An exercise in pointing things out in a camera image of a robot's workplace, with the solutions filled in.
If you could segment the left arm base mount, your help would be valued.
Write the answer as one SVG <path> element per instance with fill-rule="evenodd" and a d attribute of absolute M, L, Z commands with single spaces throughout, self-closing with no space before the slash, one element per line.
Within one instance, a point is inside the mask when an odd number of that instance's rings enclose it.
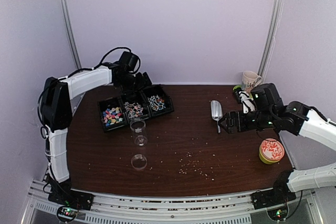
<path fill-rule="evenodd" d="M 74 221 L 81 210 L 90 210 L 94 198 L 91 193 L 72 190 L 69 180 L 59 183 L 50 174 L 46 176 L 43 191 L 50 202 L 59 204 L 56 217 L 63 223 Z"/>

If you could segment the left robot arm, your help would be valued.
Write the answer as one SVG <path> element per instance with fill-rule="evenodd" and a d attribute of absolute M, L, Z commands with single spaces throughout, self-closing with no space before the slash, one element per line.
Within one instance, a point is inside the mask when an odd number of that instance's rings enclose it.
<path fill-rule="evenodd" d="M 125 91 L 138 91 L 151 84 L 147 73 L 140 73 L 141 59 L 125 48 L 119 60 L 100 62 L 91 68 L 81 68 L 64 77 L 49 77 L 37 102 L 41 134 L 46 140 L 50 184 L 55 196 L 64 205 L 76 197 L 71 189 L 67 165 L 66 139 L 72 121 L 73 98 L 100 86 L 113 85 Z"/>

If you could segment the metal scoop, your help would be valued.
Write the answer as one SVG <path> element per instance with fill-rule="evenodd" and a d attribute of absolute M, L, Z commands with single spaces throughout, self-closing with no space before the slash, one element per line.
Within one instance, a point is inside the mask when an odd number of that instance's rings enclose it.
<path fill-rule="evenodd" d="M 218 134 L 220 134 L 221 127 L 219 125 L 219 121 L 223 117 L 223 111 L 222 111 L 221 103 L 217 100 L 211 101 L 211 115 L 212 115 L 212 119 L 215 120 L 217 123 L 217 132 Z"/>

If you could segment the clear plastic jar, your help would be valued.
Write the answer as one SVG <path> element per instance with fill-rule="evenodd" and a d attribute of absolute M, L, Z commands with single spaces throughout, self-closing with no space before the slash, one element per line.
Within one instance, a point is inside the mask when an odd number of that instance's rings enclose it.
<path fill-rule="evenodd" d="M 146 123 L 145 120 L 141 118 L 134 118 L 130 122 L 130 129 L 133 136 L 133 141 L 135 145 L 139 147 L 144 147 L 148 143 L 148 136 L 146 133 Z"/>

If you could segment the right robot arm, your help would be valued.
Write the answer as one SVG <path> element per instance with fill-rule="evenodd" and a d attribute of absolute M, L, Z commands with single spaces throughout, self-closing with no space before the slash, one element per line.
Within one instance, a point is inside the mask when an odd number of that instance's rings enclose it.
<path fill-rule="evenodd" d="M 284 105 L 273 83 L 264 83 L 251 90 L 255 109 L 230 111 L 218 121 L 218 126 L 229 134 L 251 130 L 273 129 L 287 131 L 335 149 L 335 122 L 318 109 L 298 101 Z M 335 164 L 306 170 L 282 172 L 269 192 L 272 203 L 279 204 L 289 196 L 306 189 L 335 186 Z"/>

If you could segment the black three-compartment candy bin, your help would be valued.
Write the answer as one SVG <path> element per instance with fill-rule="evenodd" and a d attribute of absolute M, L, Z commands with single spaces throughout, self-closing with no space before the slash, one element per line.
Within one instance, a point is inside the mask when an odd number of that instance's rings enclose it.
<path fill-rule="evenodd" d="M 174 112 L 170 96 L 161 85 L 152 85 L 140 91 L 98 102 L 100 122 L 104 132 L 128 126 L 134 119 L 155 118 Z"/>

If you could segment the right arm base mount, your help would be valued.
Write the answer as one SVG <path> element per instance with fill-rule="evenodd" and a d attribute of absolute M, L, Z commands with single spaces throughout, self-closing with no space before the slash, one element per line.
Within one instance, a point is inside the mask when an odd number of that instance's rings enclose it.
<path fill-rule="evenodd" d="M 255 210 L 282 204 L 282 207 L 278 209 L 273 208 L 267 211 L 268 217 L 277 223 L 285 222 L 291 218 L 298 210 L 302 201 L 303 191 L 300 192 L 300 198 L 295 209 L 290 210 L 288 203 L 297 198 L 296 193 L 291 192 L 287 186 L 289 176 L 292 172 L 293 169 L 281 172 L 275 180 L 272 189 L 264 191 L 258 190 L 251 194 L 251 200 Z"/>

